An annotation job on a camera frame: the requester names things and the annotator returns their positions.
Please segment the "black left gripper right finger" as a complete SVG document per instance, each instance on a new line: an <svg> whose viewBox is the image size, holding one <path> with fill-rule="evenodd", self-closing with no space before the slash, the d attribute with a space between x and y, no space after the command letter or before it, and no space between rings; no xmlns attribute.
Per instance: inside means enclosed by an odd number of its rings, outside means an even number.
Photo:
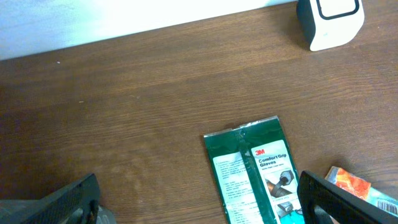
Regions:
<svg viewBox="0 0 398 224"><path fill-rule="evenodd" d="M310 171L303 171L298 199L305 223L397 223L397 217Z"/></svg>

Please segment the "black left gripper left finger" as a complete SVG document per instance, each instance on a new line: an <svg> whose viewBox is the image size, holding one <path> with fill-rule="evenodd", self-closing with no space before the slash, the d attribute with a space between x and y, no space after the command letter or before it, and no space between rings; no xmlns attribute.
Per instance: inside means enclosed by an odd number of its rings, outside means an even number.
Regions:
<svg viewBox="0 0 398 224"><path fill-rule="evenodd" d="M100 187L88 174L39 200L1 200L1 224L95 224Z"/></svg>

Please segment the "green 3M wipes pack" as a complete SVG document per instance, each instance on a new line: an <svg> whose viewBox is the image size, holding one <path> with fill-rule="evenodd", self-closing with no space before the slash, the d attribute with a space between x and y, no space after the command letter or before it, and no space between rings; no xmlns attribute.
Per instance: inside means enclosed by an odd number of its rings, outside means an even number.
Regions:
<svg viewBox="0 0 398 224"><path fill-rule="evenodd" d="M304 222L299 175L277 116L203 138L229 224Z"/></svg>

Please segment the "orange snack packet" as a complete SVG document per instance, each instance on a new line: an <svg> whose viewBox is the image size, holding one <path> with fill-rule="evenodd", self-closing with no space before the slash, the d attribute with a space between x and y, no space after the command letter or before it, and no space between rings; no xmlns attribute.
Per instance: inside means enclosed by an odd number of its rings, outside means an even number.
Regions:
<svg viewBox="0 0 398 224"><path fill-rule="evenodd" d="M335 184L337 187L361 198L368 199L371 183L356 177L354 174L340 167L332 166L327 173L325 180Z"/></svg>

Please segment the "teal snack packet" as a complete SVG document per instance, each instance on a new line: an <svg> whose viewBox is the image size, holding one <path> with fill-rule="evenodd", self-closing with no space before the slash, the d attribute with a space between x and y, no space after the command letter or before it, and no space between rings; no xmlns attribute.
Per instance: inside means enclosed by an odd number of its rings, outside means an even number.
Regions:
<svg viewBox="0 0 398 224"><path fill-rule="evenodd" d="M374 188L370 188L366 201L375 207L397 217L398 201Z"/></svg>

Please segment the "white barcode scanner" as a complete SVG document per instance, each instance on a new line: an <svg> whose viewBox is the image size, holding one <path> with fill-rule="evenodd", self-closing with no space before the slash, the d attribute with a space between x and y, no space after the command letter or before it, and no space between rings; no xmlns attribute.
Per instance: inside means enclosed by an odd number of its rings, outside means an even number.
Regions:
<svg viewBox="0 0 398 224"><path fill-rule="evenodd" d="M296 14L313 52L347 44L364 24L361 0L298 0Z"/></svg>

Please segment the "grey plastic basket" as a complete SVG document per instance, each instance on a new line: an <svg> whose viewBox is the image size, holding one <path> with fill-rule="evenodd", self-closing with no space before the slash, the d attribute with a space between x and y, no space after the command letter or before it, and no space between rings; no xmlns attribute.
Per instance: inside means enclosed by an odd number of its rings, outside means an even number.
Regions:
<svg viewBox="0 0 398 224"><path fill-rule="evenodd" d="M35 203L36 200L1 200L1 218L12 215ZM102 206L98 207L97 224L116 224L114 214Z"/></svg>

